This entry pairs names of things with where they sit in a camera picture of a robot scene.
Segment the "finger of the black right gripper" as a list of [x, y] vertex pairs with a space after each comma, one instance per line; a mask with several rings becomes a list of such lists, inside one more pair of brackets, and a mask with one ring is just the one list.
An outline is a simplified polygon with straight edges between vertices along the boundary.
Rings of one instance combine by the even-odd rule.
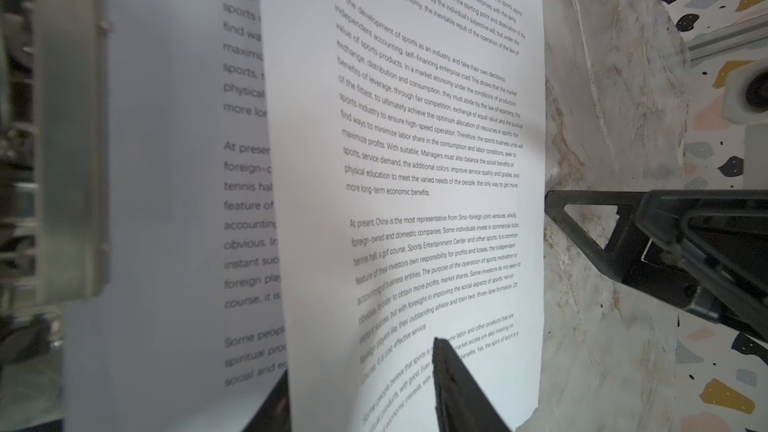
[[692, 306], [699, 282], [636, 224], [643, 192], [553, 190], [545, 212], [605, 277], [670, 306]]
[[767, 340], [767, 192], [651, 191], [636, 223], [695, 291], [687, 313]]

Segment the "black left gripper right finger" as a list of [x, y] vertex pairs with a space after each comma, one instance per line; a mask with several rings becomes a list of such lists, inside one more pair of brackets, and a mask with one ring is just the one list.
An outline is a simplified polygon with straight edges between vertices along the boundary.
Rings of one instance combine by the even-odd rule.
[[448, 340], [434, 339], [432, 364], [441, 432], [511, 432]]

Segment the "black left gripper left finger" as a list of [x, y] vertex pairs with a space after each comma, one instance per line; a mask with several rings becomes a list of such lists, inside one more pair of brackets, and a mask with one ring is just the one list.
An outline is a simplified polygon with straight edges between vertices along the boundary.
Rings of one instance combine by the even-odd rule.
[[243, 429], [244, 432], [290, 432], [291, 410], [288, 371], [268, 394], [253, 418]]

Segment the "white text paper sheet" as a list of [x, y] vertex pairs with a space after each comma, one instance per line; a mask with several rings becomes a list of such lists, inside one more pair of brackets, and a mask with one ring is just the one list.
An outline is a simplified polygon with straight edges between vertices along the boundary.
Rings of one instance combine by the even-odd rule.
[[69, 431], [434, 431], [539, 404], [542, 0], [109, 0], [110, 279]]

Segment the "silver folder clip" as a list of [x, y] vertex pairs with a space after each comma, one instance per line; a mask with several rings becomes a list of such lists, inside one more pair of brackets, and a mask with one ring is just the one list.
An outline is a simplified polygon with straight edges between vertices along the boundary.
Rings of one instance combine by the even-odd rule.
[[1, 310], [96, 296], [108, 270], [107, 0], [1, 0]]

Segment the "aluminium corner post right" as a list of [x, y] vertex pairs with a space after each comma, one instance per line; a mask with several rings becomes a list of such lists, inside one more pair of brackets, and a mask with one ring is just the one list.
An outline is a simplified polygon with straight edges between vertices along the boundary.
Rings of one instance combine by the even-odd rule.
[[690, 65], [695, 67], [709, 58], [766, 40], [767, 15], [762, 14], [688, 41]]

